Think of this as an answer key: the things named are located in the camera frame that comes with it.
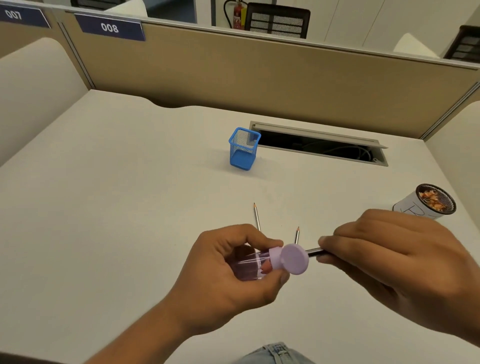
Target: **blue mesh pencil holder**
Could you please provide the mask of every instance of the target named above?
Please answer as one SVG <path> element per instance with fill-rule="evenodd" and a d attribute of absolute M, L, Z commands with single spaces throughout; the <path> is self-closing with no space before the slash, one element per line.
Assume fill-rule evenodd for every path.
<path fill-rule="evenodd" d="M 228 140 L 230 143 L 230 164 L 243 170 L 250 170 L 257 155 L 260 133 L 237 128 Z"/>

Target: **red fire extinguisher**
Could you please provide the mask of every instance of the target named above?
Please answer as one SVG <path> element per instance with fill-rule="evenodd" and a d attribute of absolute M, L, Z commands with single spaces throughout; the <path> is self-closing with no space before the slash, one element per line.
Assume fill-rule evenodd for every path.
<path fill-rule="evenodd" d="M 243 6 L 241 1 L 237 1 L 237 5 L 233 9 L 233 29 L 243 29 L 241 26 L 241 10 Z"/>

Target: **number sign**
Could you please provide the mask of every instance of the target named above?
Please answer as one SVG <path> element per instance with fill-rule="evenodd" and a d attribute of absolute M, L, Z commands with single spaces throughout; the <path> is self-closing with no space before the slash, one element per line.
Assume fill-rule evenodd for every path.
<path fill-rule="evenodd" d="M 37 8 L 0 4 L 0 22 L 50 28 L 42 11 Z"/>
<path fill-rule="evenodd" d="M 84 33 L 145 41 L 142 24 L 138 22 L 85 14 L 75 14 L 75 18 Z"/>

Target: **white desk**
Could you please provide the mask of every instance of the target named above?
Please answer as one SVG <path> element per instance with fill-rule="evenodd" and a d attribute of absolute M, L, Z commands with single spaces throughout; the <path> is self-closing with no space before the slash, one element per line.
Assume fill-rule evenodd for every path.
<path fill-rule="evenodd" d="M 389 167 L 260 147 L 241 171 L 228 138 L 252 120 L 378 139 Z M 313 248 L 422 182 L 452 192 L 420 140 L 89 91 L 0 169 L 0 351 L 82 362 L 162 299 L 200 232 L 254 223 L 253 202 L 265 234 L 290 243 L 300 225 Z M 480 234 L 458 205 L 439 221 L 478 259 Z M 169 363 L 226 364 L 279 340 L 318 364 L 478 364 L 480 354 L 312 261 L 274 304 L 189 340 Z"/>

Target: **jeans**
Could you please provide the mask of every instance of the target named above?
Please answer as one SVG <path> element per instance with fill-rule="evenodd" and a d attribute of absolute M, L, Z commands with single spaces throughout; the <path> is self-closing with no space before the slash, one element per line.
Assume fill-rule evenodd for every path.
<path fill-rule="evenodd" d="M 278 342 L 244 356 L 234 364 L 315 364 L 299 352 Z"/>

